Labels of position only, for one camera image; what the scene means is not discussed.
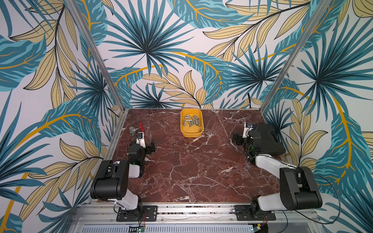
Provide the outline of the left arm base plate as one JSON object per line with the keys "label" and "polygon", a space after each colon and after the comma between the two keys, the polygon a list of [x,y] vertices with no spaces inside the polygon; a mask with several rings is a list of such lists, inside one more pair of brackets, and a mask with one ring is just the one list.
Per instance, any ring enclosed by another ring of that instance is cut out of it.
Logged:
{"label": "left arm base plate", "polygon": [[155,222],[157,220],[157,205],[145,205],[135,210],[122,210],[119,208],[116,222]]}

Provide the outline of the yellow plastic storage box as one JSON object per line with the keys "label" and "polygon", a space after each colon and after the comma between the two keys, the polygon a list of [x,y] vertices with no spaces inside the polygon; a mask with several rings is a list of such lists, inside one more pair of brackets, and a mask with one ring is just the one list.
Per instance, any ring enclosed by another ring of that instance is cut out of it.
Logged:
{"label": "yellow plastic storage box", "polygon": [[198,138],[204,132],[203,114],[200,109],[186,108],[181,111],[180,129],[186,138]]}

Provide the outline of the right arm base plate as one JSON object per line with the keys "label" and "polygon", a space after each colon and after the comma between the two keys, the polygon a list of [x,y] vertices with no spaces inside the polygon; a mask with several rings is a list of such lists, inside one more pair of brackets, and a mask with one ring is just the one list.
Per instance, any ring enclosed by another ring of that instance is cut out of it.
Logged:
{"label": "right arm base plate", "polygon": [[233,213],[237,221],[274,221],[276,216],[272,211],[262,211],[251,205],[235,205]]}

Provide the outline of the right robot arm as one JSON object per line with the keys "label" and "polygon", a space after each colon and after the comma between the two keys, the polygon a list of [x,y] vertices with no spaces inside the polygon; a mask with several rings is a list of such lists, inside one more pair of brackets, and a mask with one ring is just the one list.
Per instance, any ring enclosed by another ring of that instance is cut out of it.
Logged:
{"label": "right robot arm", "polygon": [[271,124],[245,123],[242,134],[235,133],[233,142],[244,149],[249,163],[279,180],[279,192],[252,199],[250,213],[298,211],[322,206],[322,198],[312,171],[279,159],[286,150],[275,136]]}

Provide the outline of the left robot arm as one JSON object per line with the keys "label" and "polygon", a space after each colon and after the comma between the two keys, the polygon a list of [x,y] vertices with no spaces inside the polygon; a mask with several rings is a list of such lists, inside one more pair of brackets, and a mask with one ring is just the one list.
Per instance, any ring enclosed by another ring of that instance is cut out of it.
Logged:
{"label": "left robot arm", "polygon": [[141,178],[145,172],[146,155],[155,151],[155,144],[145,144],[143,132],[132,136],[125,159],[101,162],[90,188],[90,197],[117,205],[122,212],[142,212],[142,201],[128,188],[129,180]]}

